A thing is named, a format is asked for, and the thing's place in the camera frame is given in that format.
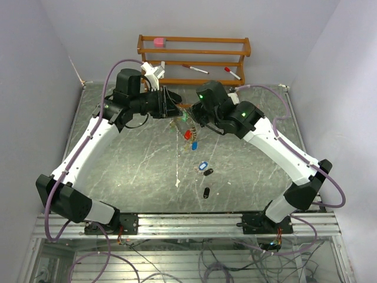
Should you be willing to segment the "green key tag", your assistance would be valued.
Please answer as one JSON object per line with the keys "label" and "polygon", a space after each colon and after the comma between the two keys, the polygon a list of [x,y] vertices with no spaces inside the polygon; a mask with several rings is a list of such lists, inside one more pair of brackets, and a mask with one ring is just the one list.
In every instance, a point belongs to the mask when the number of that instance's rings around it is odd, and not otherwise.
{"label": "green key tag", "polygon": [[183,112],[183,115],[182,115],[182,117],[181,117],[181,120],[184,121],[184,122],[186,122],[187,119],[188,119],[188,115],[187,115],[187,113],[186,113],[186,112]]}

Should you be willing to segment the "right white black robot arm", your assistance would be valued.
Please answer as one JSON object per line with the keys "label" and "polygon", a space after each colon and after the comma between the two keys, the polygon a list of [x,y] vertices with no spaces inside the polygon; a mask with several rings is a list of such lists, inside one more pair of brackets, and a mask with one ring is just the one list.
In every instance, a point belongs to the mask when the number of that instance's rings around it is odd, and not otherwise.
{"label": "right white black robot arm", "polygon": [[227,93],[218,81],[208,81],[196,90],[199,102],[191,113],[202,127],[216,126],[218,134],[233,134],[257,147],[291,179],[291,185],[264,209],[260,228],[273,233],[286,216],[296,210],[308,210],[325,181],[332,164],[308,156],[280,132],[265,114],[249,101],[240,101],[236,93]]}

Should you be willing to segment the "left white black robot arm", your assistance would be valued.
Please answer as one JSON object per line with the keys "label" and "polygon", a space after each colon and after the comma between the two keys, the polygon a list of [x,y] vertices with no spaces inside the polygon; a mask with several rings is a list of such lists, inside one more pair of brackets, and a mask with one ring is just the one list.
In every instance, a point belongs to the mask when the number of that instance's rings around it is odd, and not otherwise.
{"label": "left white black robot arm", "polygon": [[87,176],[110,143],[126,128],[134,114],[154,119],[178,117],[175,102],[181,97],[160,87],[162,66],[142,65],[142,70],[122,69],[112,95],[106,96],[92,113],[90,123],[62,164],[49,176],[40,175],[36,187],[46,209],[80,223],[98,222],[107,234],[120,228],[119,211],[81,193]]}

